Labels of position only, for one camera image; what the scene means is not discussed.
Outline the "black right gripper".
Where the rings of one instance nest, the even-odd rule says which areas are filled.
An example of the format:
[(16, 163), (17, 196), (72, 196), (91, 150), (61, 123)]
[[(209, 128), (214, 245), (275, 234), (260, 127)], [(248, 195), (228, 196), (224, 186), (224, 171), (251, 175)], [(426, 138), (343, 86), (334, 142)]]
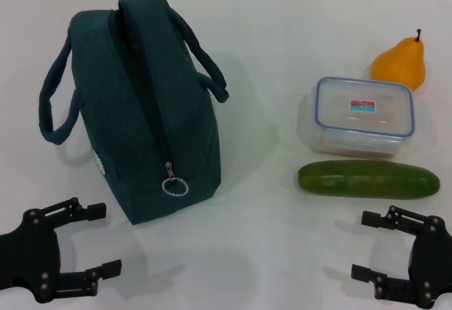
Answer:
[(361, 224), (416, 235), (410, 254), (409, 280), (352, 265), (351, 278), (372, 282), (376, 299), (432, 307), (439, 296), (452, 293), (452, 235), (442, 218), (423, 216), (392, 205), (385, 215), (364, 211)]

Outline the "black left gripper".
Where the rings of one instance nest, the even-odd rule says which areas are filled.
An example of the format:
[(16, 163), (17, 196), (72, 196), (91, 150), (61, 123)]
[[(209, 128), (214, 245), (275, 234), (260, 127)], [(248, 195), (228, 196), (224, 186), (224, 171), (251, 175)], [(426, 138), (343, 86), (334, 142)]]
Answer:
[(84, 208), (73, 197), (43, 209), (27, 210), (21, 224), (0, 235), (0, 290), (22, 287), (39, 303), (54, 297), (94, 297), (98, 280), (120, 276), (121, 260), (81, 272), (59, 273), (61, 256), (51, 222), (93, 221), (106, 217), (104, 203)]

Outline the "green cucumber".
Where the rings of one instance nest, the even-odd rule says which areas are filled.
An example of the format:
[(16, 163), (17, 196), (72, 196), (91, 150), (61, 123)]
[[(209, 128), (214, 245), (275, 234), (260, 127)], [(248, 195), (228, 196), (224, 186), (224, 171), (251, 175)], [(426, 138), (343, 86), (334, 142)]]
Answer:
[(328, 160), (299, 169), (299, 187), (322, 196), (416, 199), (433, 196), (440, 179), (428, 169), (379, 160)]

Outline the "dark teal insulated lunch bag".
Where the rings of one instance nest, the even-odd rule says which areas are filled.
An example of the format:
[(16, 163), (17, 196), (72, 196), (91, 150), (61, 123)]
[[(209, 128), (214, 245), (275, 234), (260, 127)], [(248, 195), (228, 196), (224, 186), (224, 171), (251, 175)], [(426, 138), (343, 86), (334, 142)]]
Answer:
[(167, 0), (120, 0), (72, 17), (39, 98), (39, 127), (62, 144), (82, 119), (130, 223), (211, 198), (221, 182), (214, 102), (224, 76)]

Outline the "yellow orange pear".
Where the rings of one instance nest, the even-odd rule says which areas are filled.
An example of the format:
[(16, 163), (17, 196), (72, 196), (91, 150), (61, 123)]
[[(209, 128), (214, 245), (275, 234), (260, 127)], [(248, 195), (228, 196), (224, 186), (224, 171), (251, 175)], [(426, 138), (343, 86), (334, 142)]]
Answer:
[(421, 29), (416, 37), (407, 37), (393, 48), (378, 55), (370, 66), (370, 78), (374, 81), (399, 83), (415, 91), (424, 82), (424, 44)]

